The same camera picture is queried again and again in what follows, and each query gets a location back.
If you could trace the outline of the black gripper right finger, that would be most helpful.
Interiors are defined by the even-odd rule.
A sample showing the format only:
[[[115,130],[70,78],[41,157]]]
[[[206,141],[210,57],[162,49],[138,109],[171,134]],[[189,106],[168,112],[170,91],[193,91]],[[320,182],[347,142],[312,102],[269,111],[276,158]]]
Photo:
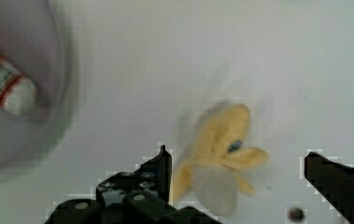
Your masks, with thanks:
[[[354,224],[354,168],[330,161],[317,152],[304,158],[304,178],[342,215]]]

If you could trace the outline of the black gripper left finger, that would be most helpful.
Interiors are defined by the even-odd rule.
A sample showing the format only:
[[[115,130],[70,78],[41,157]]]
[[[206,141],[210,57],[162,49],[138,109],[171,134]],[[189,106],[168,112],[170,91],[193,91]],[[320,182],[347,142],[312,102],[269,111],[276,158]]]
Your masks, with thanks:
[[[94,199],[60,203],[44,224],[221,224],[192,206],[170,204],[172,156],[159,153],[133,172],[99,183]]]

